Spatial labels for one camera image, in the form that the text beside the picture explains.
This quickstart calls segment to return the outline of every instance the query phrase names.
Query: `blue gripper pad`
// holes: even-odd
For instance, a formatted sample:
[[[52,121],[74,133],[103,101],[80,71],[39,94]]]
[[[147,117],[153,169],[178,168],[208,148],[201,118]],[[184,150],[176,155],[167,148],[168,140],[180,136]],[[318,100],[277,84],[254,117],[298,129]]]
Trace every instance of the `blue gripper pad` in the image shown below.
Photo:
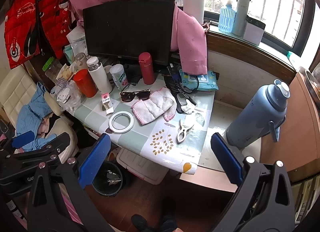
[[[17,137],[12,138],[11,146],[13,148],[19,149],[28,143],[34,141],[35,139],[35,134],[33,131],[28,131],[24,134],[21,134]]]
[[[102,134],[92,147],[93,149],[79,167],[78,181],[81,188],[92,184],[94,177],[98,173],[98,170],[108,155],[108,152],[111,148],[111,140],[109,135]]]
[[[227,147],[225,140],[219,133],[211,137],[211,149],[225,171],[229,181],[237,186],[243,182],[242,165]]]

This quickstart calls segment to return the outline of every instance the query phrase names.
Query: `blue thermos flask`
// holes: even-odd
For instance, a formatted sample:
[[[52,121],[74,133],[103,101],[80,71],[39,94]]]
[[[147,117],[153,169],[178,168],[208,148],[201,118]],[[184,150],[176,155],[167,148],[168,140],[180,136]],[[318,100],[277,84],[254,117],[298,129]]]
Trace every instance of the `blue thermos flask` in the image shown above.
[[[274,84],[260,87],[227,128],[229,144],[244,148],[267,134],[271,134],[273,141],[277,142],[280,125],[285,120],[289,97],[288,85],[278,79]]]

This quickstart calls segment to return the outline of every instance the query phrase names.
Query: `white chair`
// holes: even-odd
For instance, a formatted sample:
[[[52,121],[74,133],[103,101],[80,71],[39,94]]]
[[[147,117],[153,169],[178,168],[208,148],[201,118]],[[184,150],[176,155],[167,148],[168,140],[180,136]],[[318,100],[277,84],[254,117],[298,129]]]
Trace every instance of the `white chair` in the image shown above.
[[[23,105],[31,101],[32,96],[36,92],[36,84],[25,71],[22,66],[18,66],[9,71],[8,75],[0,85],[0,103],[4,107],[10,122],[16,127],[19,111]],[[62,112],[57,102],[45,92],[44,99],[52,109],[53,113],[61,116]],[[69,157],[74,156],[78,152],[78,139],[75,131],[68,125],[62,117],[55,121],[51,131],[47,134],[56,134],[57,136],[66,132],[70,136],[69,146],[60,153],[59,158],[64,163]]]

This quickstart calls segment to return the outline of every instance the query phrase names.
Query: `black pants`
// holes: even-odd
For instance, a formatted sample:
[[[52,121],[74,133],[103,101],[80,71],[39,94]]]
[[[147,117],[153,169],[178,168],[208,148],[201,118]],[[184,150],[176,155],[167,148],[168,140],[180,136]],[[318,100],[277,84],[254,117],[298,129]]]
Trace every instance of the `black pants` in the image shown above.
[[[173,216],[164,216],[161,220],[161,226],[158,232],[172,232],[177,228],[177,222]],[[156,232],[154,228],[147,228],[142,232]]]

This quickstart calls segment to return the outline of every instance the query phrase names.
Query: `person's leg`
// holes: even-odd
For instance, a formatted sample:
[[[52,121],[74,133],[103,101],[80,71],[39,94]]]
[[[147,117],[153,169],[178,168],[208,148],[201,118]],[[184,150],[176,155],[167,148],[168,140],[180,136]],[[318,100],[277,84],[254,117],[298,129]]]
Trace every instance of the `person's leg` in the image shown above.
[[[148,226],[146,219],[138,214],[131,217],[131,222],[140,232],[156,232],[154,228]]]
[[[176,204],[172,198],[166,197],[162,201],[162,219],[159,232],[172,232],[178,226],[174,218]]]

